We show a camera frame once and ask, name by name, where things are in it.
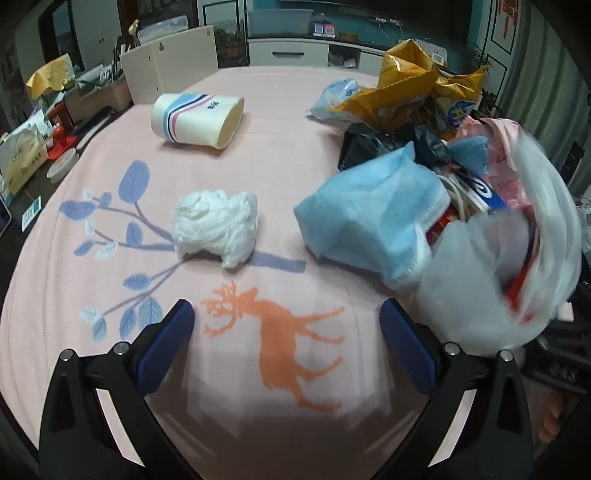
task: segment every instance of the tv stand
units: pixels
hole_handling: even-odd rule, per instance
[[[249,38],[248,48],[252,66],[306,66],[324,67],[367,75],[379,76],[384,58],[384,49],[372,48],[362,44],[343,42],[332,38],[301,37],[265,37]],[[329,67],[329,53],[343,54],[355,59],[355,67]]]

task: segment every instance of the trash pile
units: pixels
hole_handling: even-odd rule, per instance
[[[481,355],[541,333],[581,260],[579,213],[538,143],[470,116],[485,74],[446,77],[408,40],[377,88],[329,85],[310,113],[354,122],[340,173],[294,209],[317,257],[412,293],[440,341]]]

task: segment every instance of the blue cloth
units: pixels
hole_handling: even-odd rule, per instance
[[[488,173],[488,139],[486,137],[462,138],[447,147],[458,165],[479,175]]]
[[[329,179],[294,208],[304,242],[317,257],[378,272],[391,288],[414,283],[431,258],[427,232],[449,195],[409,142]]]

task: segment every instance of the yellow snack bag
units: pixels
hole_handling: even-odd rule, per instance
[[[378,87],[353,95],[334,111],[349,112],[383,133],[408,121],[429,124],[448,140],[476,105],[485,74],[481,67],[446,77],[414,40],[405,40],[384,54]]]
[[[434,63],[414,40],[405,40],[384,53],[378,89],[408,77],[430,72],[433,67]]]

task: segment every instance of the drawer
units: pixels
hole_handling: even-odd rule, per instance
[[[359,72],[366,75],[373,75],[379,77],[379,72],[382,70],[383,55],[374,55],[373,53],[361,52],[359,57]]]
[[[329,45],[296,41],[251,42],[251,65],[326,67]]]

